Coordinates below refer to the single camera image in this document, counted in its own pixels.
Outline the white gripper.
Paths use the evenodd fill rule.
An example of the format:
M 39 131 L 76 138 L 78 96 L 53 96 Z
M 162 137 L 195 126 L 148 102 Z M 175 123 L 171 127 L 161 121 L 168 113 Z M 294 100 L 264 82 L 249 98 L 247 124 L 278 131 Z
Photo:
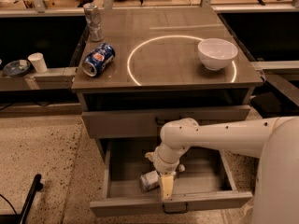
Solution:
M 173 149 L 164 143 L 157 146 L 152 152 L 147 152 L 145 158 L 153 163 L 155 170 L 160 173 L 159 185 L 163 201 L 171 198 L 174 188 L 173 173 L 182 156 L 181 149 Z

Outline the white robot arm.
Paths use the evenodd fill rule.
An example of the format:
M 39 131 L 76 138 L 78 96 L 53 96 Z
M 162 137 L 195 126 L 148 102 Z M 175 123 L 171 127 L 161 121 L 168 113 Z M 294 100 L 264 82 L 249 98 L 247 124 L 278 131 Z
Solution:
M 146 154 L 171 197 L 172 173 L 190 147 L 258 158 L 252 224 L 299 224 L 299 118 L 254 119 L 201 126 L 195 119 L 167 122 L 161 144 Z

